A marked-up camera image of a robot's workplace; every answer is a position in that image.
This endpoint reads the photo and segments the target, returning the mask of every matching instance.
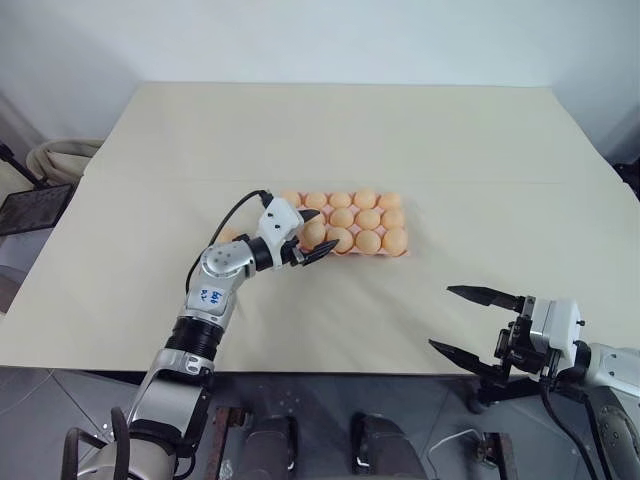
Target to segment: table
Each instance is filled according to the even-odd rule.
[[[460,372],[428,338],[491,361],[513,316],[451,284],[575,298],[586,341],[637,347],[638,202],[548,89],[149,83],[1,321],[0,363],[145,370],[239,197],[363,186],[403,195],[410,255],[258,274],[217,368]]]

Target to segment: white cable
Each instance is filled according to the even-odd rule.
[[[4,415],[5,413],[13,410],[14,408],[16,408],[18,405],[20,405],[22,402],[24,402],[25,400],[27,400],[31,395],[33,395],[35,393],[35,391],[40,388],[44,382],[46,382],[47,380],[49,380],[51,378],[51,375],[53,375],[53,370],[49,370],[49,375],[47,375],[44,380],[42,380],[41,382],[38,383],[38,385],[36,385],[35,387],[33,387],[31,390],[29,390],[29,392],[27,392],[27,394],[22,397],[20,400],[18,400],[16,403],[14,403],[13,405],[5,408],[4,410],[0,410],[0,417],[2,415]]]
[[[440,477],[438,476],[438,470],[436,469],[436,466],[433,464],[433,461],[431,460],[431,454],[433,453],[433,451],[442,446],[443,444],[447,443],[449,440],[453,440],[454,438],[458,438],[458,437],[462,437],[464,435],[468,435],[469,433],[475,433],[476,437],[478,437],[478,440],[482,441],[482,435],[480,435],[478,433],[478,431],[475,428],[469,428],[467,430],[464,430],[462,432],[459,433],[454,433],[453,435],[449,435],[448,437],[443,438],[442,440],[440,440],[438,443],[436,443],[434,446],[432,446],[429,451],[427,452],[427,461],[429,462],[429,465],[431,465],[431,468],[433,469],[433,473],[435,474],[436,478],[435,480],[438,480]]]

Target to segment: gray floor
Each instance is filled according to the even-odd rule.
[[[539,399],[504,402],[483,415],[472,415],[463,401],[469,388],[467,380],[224,374],[216,385],[210,413],[218,404],[244,406],[256,416],[286,414],[298,419],[298,477],[348,474],[349,420],[354,412],[364,411],[383,414],[400,425],[430,477],[433,472],[426,464],[428,447],[450,434],[476,428],[511,435],[521,480],[588,478],[573,444],[552,424]],[[79,426],[110,440],[109,410],[118,405],[126,411],[135,391],[133,385],[81,372],[0,368],[0,479],[59,478],[66,431]],[[582,434],[594,452],[582,407],[557,396],[552,401],[560,416]],[[242,429],[230,433],[226,476],[236,466],[245,434]],[[212,442],[212,427],[208,425],[196,471],[190,478],[204,479]],[[496,470],[471,460],[473,443],[473,437],[463,437],[434,452],[432,459],[439,478],[499,478]]]

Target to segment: orange egg tray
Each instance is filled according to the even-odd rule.
[[[394,257],[408,255],[409,253],[407,249],[408,238],[407,238],[407,232],[405,227],[404,210],[402,208],[401,199],[398,195],[396,194],[385,195],[385,194],[380,194],[380,193],[369,191],[369,190],[358,191],[358,192],[329,192],[329,193],[322,192],[326,200],[324,201],[324,204],[320,206],[323,203],[322,195],[320,194],[321,192],[313,192],[312,196],[309,197],[310,193],[311,192],[287,191],[287,192],[282,192],[281,194],[282,197],[289,200],[289,202],[291,202],[296,208],[298,209],[314,208],[316,210],[319,210],[320,215],[322,215],[322,217],[318,216],[318,218],[320,218],[319,220],[312,219],[309,222],[307,222],[305,227],[302,229],[299,235],[301,239],[302,250],[309,251],[313,246],[312,244],[309,245],[308,242],[306,242],[306,238],[305,238],[305,230],[307,229],[308,225],[310,223],[320,222],[320,223],[323,223],[325,227],[324,238],[322,240],[330,239],[330,238],[327,238],[327,236],[329,235],[329,232],[332,228],[345,228],[352,235],[352,238],[353,238],[352,246],[350,248],[344,248],[345,246],[343,246],[342,247],[343,251],[340,251],[340,252],[334,249],[332,253],[336,255],[347,255],[347,254],[354,254],[354,253],[361,254],[361,255],[385,255],[385,256],[394,256]],[[332,206],[330,202],[331,202],[331,197],[332,195],[334,195],[334,193],[338,193],[342,195],[343,198],[344,198],[344,193],[347,193],[350,200],[349,205],[346,207]],[[373,198],[371,195],[375,197],[375,202],[371,201],[371,199]],[[362,197],[364,197],[365,199],[368,199],[369,201],[368,202],[361,201],[360,198]],[[387,204],[392,204],[390,208],[383,208],[382,206],[380,206],[380,202],[383,197],[385,199],[382,200],[382,203],[385,206]],[[371,206],[371,208],[362,208],[356,205],[356,203],[364,205],[365,207]],[[336,218],[336,216],[332,218],[332,214],[335,210],[337,210],[337,208],[348,209],[353,215],[352,223],[349,223],[350,216],[348,214],[343,215],[343,217],[346,217],[346,219]],[[380,219],[379,223],[376,226],[366,225],[368,228],[361,227],[358,224],[358,221],[360,220],[360,223],[365,223],[365,222],[362,221],[362,219],[358,218],[358,214],[363,210],[375,211],[379,215],[379,219]],[[374,242],[373,242],[373,245],[370,245],[370,248],[368,249],[368,251],[364,251],[363,249],[358,247],[357,245],[359,243],[358,234],[365,230],[370,230],[376,234],[376,236],[379,238],[379,248],[375,248],[377,240],[373,238],[371,235],[369,235],[369,239],[373,239]],[[394,239],[397,240],[398,237],[400,237],[400,242],[397,242],[397,241],[394,242],[393,240]],[[341,248],[341,245],[338,244],[336,248],[338,249]]]

